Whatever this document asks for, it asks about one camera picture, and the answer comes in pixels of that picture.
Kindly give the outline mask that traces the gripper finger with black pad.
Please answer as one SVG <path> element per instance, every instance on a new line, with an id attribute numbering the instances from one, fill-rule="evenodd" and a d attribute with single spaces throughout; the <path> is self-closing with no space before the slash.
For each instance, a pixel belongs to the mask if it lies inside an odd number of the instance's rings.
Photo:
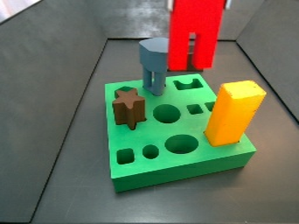
<path id="1" fill-rule="evenodd" d="M 167 9 L 168 11 L 174 10 L 174 0 L 167 0 Z"/>

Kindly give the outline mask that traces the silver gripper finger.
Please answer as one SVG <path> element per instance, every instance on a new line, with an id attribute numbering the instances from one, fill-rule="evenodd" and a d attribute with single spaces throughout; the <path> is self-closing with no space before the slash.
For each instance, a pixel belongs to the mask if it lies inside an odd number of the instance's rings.
<path id="1" fill-rule="evenodd" d="M 232 3 L 232 0 L 226 1 L 226 9 L 230 9 L 231 3 Z"/>

